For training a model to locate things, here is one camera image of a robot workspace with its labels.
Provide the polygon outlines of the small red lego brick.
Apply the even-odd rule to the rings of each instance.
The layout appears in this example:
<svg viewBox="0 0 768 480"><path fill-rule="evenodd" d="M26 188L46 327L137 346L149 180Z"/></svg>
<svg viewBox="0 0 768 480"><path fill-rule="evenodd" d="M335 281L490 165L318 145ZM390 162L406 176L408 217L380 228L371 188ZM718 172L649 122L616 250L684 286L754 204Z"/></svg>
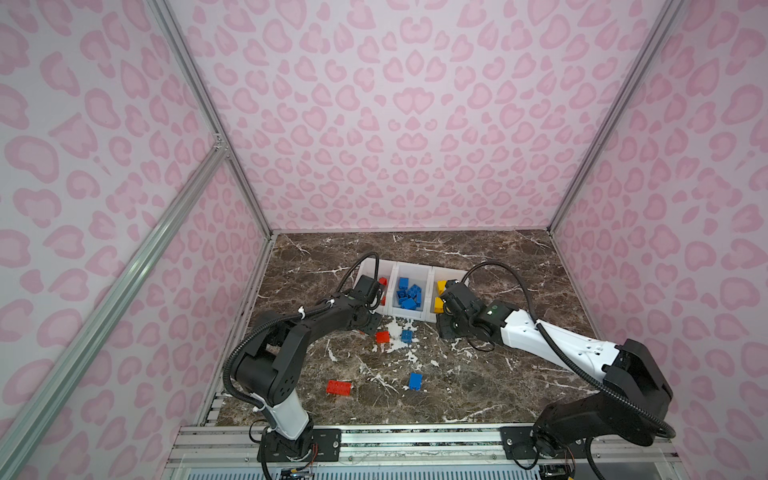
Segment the small red lego brick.
<svg viewBox="0 0 768 480"><path fill-rule="evenodd" d="M376 342L379 344L385 344L390 342L390 333L388 331L377 332L375 335Z"/></svg>

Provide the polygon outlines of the blue lego brick diagonal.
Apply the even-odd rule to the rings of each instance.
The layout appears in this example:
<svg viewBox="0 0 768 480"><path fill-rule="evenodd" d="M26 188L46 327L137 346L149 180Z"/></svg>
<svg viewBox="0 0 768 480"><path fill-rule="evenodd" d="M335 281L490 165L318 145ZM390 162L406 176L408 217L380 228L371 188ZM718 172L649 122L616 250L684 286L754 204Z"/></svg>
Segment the blue lego brick diagonal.
<svg viewBox="0 0 768 480"><path fill-rule="evenodd" d="M407 296L420 304L422 302L422 289L418 285L413 285L407 290Z"/></svg>

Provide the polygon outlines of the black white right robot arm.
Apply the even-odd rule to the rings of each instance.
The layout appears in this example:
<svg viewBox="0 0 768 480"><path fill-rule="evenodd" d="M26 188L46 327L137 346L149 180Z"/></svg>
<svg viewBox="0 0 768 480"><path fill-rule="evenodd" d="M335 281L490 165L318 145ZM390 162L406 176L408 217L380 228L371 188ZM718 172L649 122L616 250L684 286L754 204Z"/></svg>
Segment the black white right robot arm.
<svg viewBox="0 0 768 480"><path fill-rule="evenodd" d="M544 408L522 443L533 454L555 456L579 441L609 435L642 447L676 435L665 419L672 389L641 342L586 337L503 302L465 312L445 309L437 326L443 339L472 338L522 350L573 372L591 387L587 397Z"/></svg>

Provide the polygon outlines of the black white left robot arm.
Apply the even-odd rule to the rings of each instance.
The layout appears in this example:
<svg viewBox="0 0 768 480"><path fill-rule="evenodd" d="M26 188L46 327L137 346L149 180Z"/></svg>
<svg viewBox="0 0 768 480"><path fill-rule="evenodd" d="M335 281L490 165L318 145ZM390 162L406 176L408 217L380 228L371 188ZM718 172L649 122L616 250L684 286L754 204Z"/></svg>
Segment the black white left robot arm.
<svg viewBox="0 0 768 480"><path fill-rule="evenodd" d="M277 454L302 461L315 452L314 423L296 393L307 350L336 331L375 334L382 320L376 311L381 290L378 280L363 275L352 288L312 307L284 315L268 311L224 361L226 393L254 406L268 422L259 440L262 458Z"/></svg>

